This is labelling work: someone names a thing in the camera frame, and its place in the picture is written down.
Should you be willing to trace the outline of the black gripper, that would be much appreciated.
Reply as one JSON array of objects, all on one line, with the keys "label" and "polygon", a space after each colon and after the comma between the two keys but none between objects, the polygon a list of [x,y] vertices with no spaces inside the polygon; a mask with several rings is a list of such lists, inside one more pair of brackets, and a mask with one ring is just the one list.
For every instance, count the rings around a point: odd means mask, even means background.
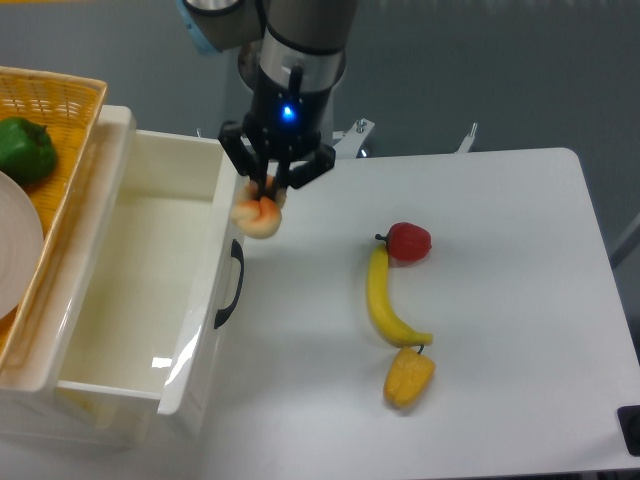
[{"label": "black gripper", "polygon": [[278,164],[275,196],[333,169],[335,149],[322,141],[320,132],[329,96],[328,90],[290,92],[273,82],[261,83],[243,120],[223,124],[218,140],[238,174],[255,181],[257,199],[267,193],[271,161]]}]

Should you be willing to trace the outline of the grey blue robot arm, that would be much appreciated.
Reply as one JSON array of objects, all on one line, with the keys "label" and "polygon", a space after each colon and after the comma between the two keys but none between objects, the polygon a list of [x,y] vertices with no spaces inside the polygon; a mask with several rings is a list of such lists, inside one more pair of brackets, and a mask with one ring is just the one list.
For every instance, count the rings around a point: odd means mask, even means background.
[{"label": "grey blue robot arm", "polygon": [[250,108],[218,140],[259,198],[299,189],[334,167],[323,134],[334,87],[346,67],[354,1],[182,1],[199,48],[257,45]]}]

